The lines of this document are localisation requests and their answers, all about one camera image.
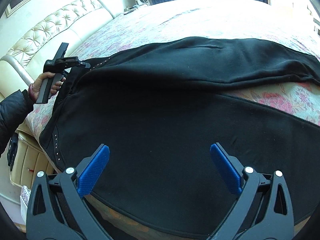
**black jacket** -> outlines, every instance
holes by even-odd
[[[33,111],[33,101],[27,90],[20,90],[0,102],[0,154],[2,154],[14,131]]]

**silver screw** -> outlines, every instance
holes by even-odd
[[[281,171],[276,171],[276,175],[277,175],[278,177],[282,177],[282,172],[281,172]]]
[[[74,173],[74,172],[75,172],[75,169],[72,168],[72,167],[66,169],[66,173],[67,173],[67,174],[72,174],[72,173]]]
[[[38,173],[37,173],[37,176],[40,178],[40,177],[42,177],[44,175],[44,172],[43,171],[39,171]]]
[[[253,168],[251,168],[249,166],[246,167],[244,170],[245,170],[246,173],[253,173]]]

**black trousers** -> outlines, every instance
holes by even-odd
[[[86,61],[92,70],[71,70],[40,144],[61,170],[108,145],[92,192],[105,205],[156,230],[205,239],[235,200],[210,159],[219,142],[244,166],[283,172],[295,223],[314,211],[320,128],[219,93],[320,84],[315,57],[270,41],[190,37]]]

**floral bedsheet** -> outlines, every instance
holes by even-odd
[[[177,0],[140,8],[119,15],[88,38],[72,56],[81,60],[108,57],[125,49],[190,36],[269,40],[320,60],[320,38],[316,34],[295,29],[274,8],[254,0]],[[314,84],[273,84],[228,94],[320,125],[320,87]],[[37,140],[51,117],[55,98],[46,105],[35,105],[27,117],[27,125]]]

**tufted headboard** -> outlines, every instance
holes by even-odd
[[[69,43],[66,57],[87,38],[114,19],[100,0],[76,0],[31,28],[0,59],[0,93],[27,88],[42,73],[62,42]]]

